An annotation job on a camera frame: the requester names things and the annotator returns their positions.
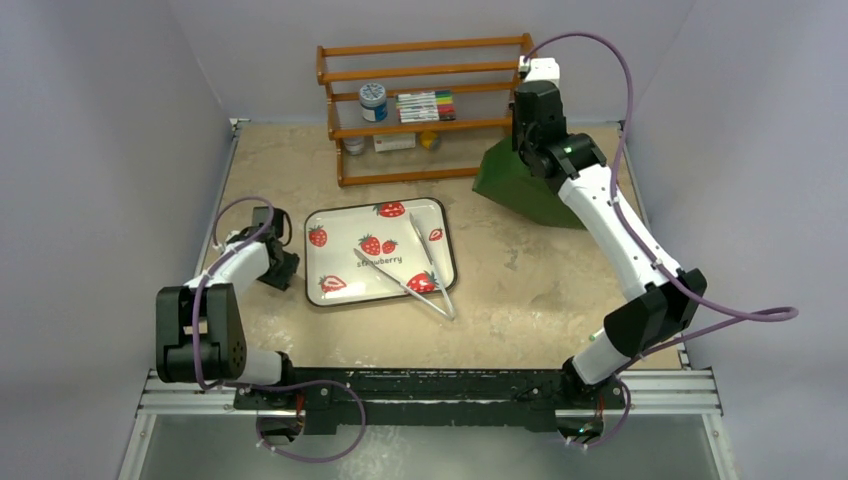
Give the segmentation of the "green brown paper bag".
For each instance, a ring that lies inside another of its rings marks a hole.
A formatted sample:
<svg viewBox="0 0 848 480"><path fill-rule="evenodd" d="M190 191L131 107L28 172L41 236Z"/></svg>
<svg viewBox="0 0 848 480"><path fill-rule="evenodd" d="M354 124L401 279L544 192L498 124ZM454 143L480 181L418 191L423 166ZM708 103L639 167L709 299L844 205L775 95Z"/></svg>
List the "green brown paper bag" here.
<svg viewBox="0 0 848 480"><path fill-rule="evenodd" d="M509 137L483 155L472 190L536 224L584 230L585 226L540 179L530 174L512 150Z"/></svg>

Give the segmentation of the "strawberry print white tray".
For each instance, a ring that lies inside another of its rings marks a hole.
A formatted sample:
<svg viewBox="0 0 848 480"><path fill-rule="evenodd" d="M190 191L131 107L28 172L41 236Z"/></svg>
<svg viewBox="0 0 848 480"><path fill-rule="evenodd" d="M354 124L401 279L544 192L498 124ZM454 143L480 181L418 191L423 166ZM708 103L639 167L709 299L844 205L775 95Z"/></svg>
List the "strawberry print white tray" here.
<svg viewBox="0 0 848 480"><path fill-rule="evenodd" d="M361 248L402 280L418 279L426 265L408 222L421 227L447 290L458 270L447 211L439 200L420 197L317 210L304 223L306 298L316 307L340 307L406 296L399 287L362 265Z"/></svg>

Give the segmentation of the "metal tongs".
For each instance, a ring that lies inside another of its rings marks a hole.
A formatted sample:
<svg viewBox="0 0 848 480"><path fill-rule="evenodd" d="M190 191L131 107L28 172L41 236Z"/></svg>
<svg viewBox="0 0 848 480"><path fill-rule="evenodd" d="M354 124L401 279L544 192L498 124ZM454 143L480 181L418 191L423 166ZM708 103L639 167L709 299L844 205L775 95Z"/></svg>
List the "metal tongs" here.
<svg viewBox="0 0 848 480"><path fill-rule="evenodd" d="M424 259L426 260L426 265L418 274L418 279L409 278L407 280L402 280L400 276L391 273L387 269L378 265L374 260L371 260L361 248L354 248L353 254L362 265L374 270L378 275L395 284L406 294L423 302L426 306L433 309L445 319L453 321L457 316L456 308L450 299L447 286L442 280L440 269L436 264L433 254L431 253L428 242L424 239L421 227L412 213L408 214L408 222L414 234L415 240L424 255ZM436 291L438 291L442 296L445 308L437 306L433 301L426 299L424 296L425 293L432 293Z"/></svg>

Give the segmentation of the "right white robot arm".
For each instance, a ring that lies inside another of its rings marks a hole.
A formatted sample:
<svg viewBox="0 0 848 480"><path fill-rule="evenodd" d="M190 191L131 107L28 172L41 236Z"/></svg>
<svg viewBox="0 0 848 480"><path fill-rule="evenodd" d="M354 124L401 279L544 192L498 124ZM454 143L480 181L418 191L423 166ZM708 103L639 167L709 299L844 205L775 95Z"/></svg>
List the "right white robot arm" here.
<svg viewBox="0 0 848 480"><path fill-rule="evenodd" d="M563 366L561 392L576 407L596 399L601 383L649 348L689 327L704 294L697 269L683 270L654 240L619 193L613 171L587 134L571 134L560 92L548 80L521 83L512 104L513 149L531 174L590 232L616 272L625 304L607 314L594 340Z"/></svg>

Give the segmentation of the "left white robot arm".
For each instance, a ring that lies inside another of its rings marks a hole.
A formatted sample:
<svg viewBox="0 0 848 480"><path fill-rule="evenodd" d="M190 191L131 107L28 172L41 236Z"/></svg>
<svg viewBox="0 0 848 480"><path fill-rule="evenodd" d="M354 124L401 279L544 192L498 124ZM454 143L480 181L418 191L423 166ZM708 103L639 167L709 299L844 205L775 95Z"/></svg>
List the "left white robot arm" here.
<svg viewBox="0 0 848 480"><path fill-rule="evenodd" d="M272 408L297 399L288 354L249 346L239 299L255 282L286 291L300 258L285 251L291 220L276 207L256 207L251 225L227 238L222 256L197 277L156 295L156 372L165 383L203 389L251 385Z"/></svg>

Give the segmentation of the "yellow small cube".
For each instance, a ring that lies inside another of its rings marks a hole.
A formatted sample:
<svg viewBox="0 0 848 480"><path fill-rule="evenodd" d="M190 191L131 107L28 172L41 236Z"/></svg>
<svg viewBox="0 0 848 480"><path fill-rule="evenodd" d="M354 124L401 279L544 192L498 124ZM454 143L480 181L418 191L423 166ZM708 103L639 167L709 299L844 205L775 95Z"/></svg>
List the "yellow small cube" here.
<svg viewBox="0 0 848 480"><path fill-rule="evenodd" d="M440 145L440 136L433 131L424 131L419 134L419 142L423 148L432 151Z"/></svg>

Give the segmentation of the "small jar lower shelf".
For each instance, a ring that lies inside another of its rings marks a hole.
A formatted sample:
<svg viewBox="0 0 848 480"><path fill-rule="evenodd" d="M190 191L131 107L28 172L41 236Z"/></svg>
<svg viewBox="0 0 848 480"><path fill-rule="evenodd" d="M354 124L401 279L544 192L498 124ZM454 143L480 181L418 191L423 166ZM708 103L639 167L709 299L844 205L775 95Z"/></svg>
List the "small jar lower shelf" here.
<svg viewBox="0 0 848 480"><path fill-rule="evenodd" d="M361 155L365 150L365 138L362 136L343 138L342 144L350 155Z"/></svg>

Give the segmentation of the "coloured marker set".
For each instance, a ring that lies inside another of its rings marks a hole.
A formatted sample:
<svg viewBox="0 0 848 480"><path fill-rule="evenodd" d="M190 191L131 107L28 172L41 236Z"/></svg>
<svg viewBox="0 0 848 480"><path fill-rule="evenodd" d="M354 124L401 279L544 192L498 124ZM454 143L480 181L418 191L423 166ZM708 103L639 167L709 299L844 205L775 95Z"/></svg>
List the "coloured marker set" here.
<svg viewBox="0 0 848 480"><path fill-rule="evenodd" d="M401 123L426 123L456 119L451 90L431 90L398 94L396 111Z"/></svg>

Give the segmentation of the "white small box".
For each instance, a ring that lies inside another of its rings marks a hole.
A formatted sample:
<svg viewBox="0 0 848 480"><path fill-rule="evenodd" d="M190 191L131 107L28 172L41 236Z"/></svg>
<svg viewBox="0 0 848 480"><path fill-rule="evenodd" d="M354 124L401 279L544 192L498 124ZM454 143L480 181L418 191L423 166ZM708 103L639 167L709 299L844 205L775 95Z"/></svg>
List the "white small box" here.
<svg viewBox="0 0 848 480"><path fill-rule="evenodd" d="M379 134L373 136L373 144L378 153L413 149L417 136L415 133Z"/></svg>

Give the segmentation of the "wooden shelf rack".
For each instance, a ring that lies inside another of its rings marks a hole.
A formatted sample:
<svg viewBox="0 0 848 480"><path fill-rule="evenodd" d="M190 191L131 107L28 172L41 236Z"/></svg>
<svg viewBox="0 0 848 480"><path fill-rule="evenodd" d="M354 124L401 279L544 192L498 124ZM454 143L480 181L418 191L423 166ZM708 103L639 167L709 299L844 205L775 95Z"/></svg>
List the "wooden shelf rack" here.
<svg viewBox="0 0 848 480"><path fill-rule="evenodd" d="M534 48L534 41L529 33L523 33L517 36L317 47L315 74L317 83L325 91L327 135L335 144L337 185L352 187L476 175L477 167L465 167L352 176L346 171L345 155L349 151L345 144L358 137L370 137L380 142L391 135L413 135L426 142L429 135L439 132L494 128L501 128L508 134L511 129L509 112L490 118L465 119L457 113L456 99L463 94L503 92L510 95L519 83L519 74L516 60L338 70L329 66L331 59L361 60L369 56L421 52L451 56L460 50L500 47L516 48L520 56L527 56ZM508 81L395 89L383 84L385 80L507 72L512 74Z"/></svg>

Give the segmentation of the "blue white jar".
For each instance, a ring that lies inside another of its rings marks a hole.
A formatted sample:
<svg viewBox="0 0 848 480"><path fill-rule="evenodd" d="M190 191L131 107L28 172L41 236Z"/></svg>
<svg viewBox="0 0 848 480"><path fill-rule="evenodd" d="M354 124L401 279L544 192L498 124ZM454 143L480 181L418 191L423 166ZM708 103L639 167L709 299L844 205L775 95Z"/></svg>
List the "blue white jar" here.
<svg viewBox="0 0 848 480"><path fill-rule="evenodd" d="M362 117L366 121L376 123L387 118L387 91L383 85L370 82L361 86L358 99Z"/></svg>

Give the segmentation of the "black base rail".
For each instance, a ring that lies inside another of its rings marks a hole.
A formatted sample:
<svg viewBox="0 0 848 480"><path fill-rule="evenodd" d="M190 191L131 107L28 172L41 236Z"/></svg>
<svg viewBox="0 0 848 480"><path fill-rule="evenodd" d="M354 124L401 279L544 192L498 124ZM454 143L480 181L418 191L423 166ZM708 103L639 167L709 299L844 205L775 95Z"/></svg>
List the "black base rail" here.
<svg viewBox="0 0 848 480"><path fill-rule="evenodd" d="M625 405L610 380L575 389L559 369L294 369L294 390L237 391L234 407L305 420L308 435L342 425L521 427L534 433L599 432Z"/></svg>

